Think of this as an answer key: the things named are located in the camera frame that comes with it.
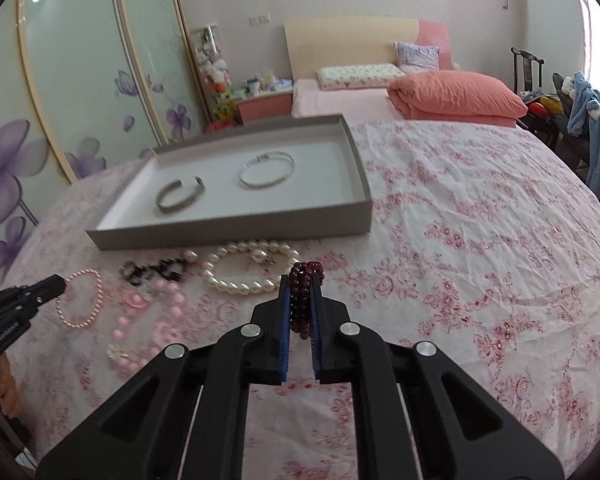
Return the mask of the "person's left hand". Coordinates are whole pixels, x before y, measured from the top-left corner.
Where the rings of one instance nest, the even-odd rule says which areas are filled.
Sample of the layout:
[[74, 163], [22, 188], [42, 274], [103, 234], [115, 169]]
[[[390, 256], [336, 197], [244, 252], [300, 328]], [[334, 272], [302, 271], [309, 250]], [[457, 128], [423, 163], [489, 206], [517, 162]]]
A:
[[4, 416], [8, 418], [19, 417], [21, 414], [21, 402], [8, 356], [3, 353], [0, 356], [0, 407]]

